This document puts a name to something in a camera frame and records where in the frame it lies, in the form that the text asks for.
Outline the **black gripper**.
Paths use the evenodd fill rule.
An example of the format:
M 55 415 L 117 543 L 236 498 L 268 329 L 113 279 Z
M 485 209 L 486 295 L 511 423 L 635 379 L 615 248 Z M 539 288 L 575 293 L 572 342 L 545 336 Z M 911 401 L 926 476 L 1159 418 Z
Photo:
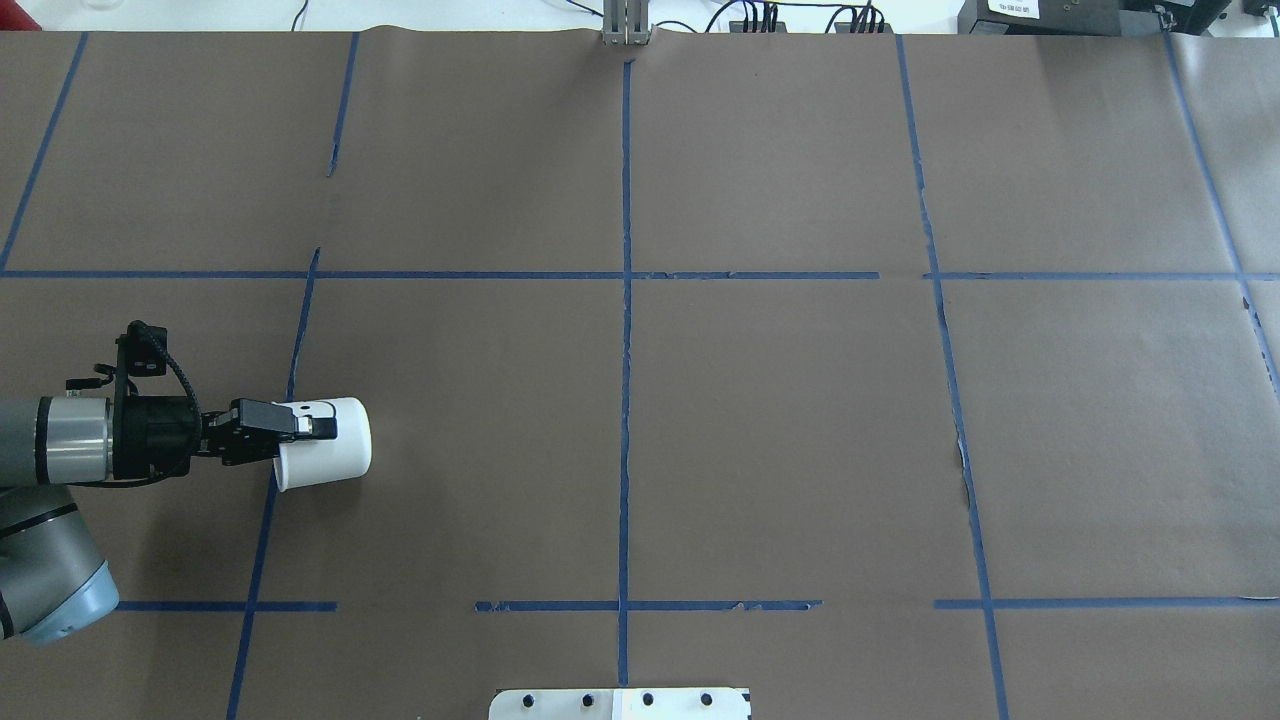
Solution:
M 237 466 L 274 459 L 279 443 L 337 437 L 337 411 L 329 404 L 238 398 L 225 410 L 196 413 L 187 397 L 131 396 L 114 407 L 111 479 L 145 483 L 186 477 L 193 457 Z

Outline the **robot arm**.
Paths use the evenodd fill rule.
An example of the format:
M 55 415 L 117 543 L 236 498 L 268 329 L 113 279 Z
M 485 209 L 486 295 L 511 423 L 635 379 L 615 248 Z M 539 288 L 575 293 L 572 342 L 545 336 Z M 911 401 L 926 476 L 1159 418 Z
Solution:
M 355 479 L 372 461 L 357 398 L 234 400 L 201 413 L 186 397 L 44 396 L 1 410 L 3 637 L 41 647 L 96 623 L 120 593 L 74 488 L 131 489 L 189 473 L 270 462 L 280 491 Z

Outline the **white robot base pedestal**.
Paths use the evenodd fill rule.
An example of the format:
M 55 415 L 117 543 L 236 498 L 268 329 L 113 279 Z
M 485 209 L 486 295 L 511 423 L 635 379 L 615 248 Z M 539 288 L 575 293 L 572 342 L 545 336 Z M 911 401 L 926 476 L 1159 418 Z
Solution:
M 733 687 L 508 689 L 489 719 L 751 719 L 750 692 Z

